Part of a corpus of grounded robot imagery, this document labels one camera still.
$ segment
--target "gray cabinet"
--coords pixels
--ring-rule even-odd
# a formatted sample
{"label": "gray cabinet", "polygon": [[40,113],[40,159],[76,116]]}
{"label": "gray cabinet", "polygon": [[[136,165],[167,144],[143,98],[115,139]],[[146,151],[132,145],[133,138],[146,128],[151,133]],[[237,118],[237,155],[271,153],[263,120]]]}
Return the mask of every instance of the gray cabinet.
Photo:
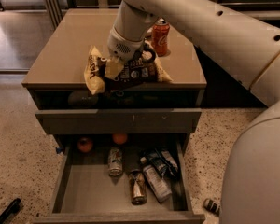
{"label": "gray cabinet", "polygon": [[[22,82],[38,107],[35,115],[44,131],[65,150],[48,216],[35,223],[203,223],[204,216],[192,212],[183,153],[199,121],[206,81],[184,36],[171,28],[171,52],[161,57],[173,82],[102,94],[90,104],[71,102],[73,94],[85,100],[88,92],[83,71],[90,47],[95,45],[107,57],[106,40],[116,14],[114,9],[69,10]],[[129,135],[123,146],[124,174],[115,179],[107,171],[112,133]],[[89,154],[77,150],[81,135],[94,139]],[[134,206],[128,173],[141,150],[157,146],[170,149],[180,178],[170,181],[173,195],[165,203],[158,203],[147,189],[147,203]]]}

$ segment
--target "terrazzo floor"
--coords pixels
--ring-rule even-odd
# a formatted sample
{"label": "terrazzo floor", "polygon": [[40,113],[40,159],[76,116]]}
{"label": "terrazzo floor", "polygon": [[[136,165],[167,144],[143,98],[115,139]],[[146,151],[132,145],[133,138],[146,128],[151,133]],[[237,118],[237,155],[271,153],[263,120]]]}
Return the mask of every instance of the terrazzo floor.
{"label": "terrazzo floor", "polygon": [[[0,13],[0,68],[27,68],[52,31],[44,13]],[[5,223],[33,223],[46,216],[63,155],[35,118],[36,107],[21,86],[23,75],[0,76],[0,214],[21,198],[21,210]],[[220,202],[222,178],[232,145],[261,109],[203,109],[185,155],[190,198],[205,224],[218,218],[203,209],[205,198]]]}
{"label": "terrazzo floor", "polygon": [[[21,86],[23,76],[0,76],[0,214],[16,197],[21,210],[5,223],[32,223],[49,210],[63,155],[35,118],[35,104]],[[203,109],[185,155],[190,198],[205,224],[218,218],[203,209],[203,200],[220,202],[222,178],[232,145],[261,109]]]}

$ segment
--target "can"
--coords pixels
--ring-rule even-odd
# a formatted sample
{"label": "can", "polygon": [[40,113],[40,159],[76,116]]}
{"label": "can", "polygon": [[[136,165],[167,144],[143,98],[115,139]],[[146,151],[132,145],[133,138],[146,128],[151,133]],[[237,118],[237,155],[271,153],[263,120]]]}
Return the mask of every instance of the can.
{"label": "can", "polygon": [[118,176],[122,174],[122,151],[119,147],[112,147],[108,156],[109,175]]}
{"label": "can", "polygon": [[158,20],[152,27],[151,46],[154,48],[158,56],[164,56],[168,52],[167,36],[169,30],[170,25],[164,19]]}
{"label": "can", "polygon": [[129,184],[132,204],[140,205],[146,203],[146,182],[144,179],[144,175],[140,170],[132,170],[129,173]]}

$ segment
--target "drawer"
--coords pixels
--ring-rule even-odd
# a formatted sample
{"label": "drawer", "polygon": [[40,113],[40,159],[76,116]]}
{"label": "drawer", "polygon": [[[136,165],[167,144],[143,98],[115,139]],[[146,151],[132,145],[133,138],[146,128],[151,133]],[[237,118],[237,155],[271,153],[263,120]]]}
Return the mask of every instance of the drawer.
{"label": "drawer", "polygon": [[[194,215],[189,199],[181,142],[177,134],[131,134],[123,149],[123,175],[108,175],[107,157],[112,142],[107,134],[94,135],[94,148],[80,153],[73,140],[67,138],[63,164],[53,193],[47,217],[34,223],[171,223],[198,224],[204,215]],[[147,202],[132,205],[128,173],[139,167],[139,152],[166,146],[180,168],[178,180],[170,180],[172,197],[158,203],[147,186]]]}
{"label": "drawer", "polygon": [[191,133],[201,109],[41,110],[35,115],[46,134]]}

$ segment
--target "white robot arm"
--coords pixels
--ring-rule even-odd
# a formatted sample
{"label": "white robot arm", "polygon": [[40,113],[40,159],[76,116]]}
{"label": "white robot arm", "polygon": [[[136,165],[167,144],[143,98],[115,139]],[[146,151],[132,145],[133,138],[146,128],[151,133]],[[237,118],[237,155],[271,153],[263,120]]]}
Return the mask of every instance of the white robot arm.
{"label": "white robot arm", "polygon": [[280,29],[208,0],[123,0],[108,40],[111,55],[139,56],[158,17],[270,106],[234,144],[220,222],[280,224]]}

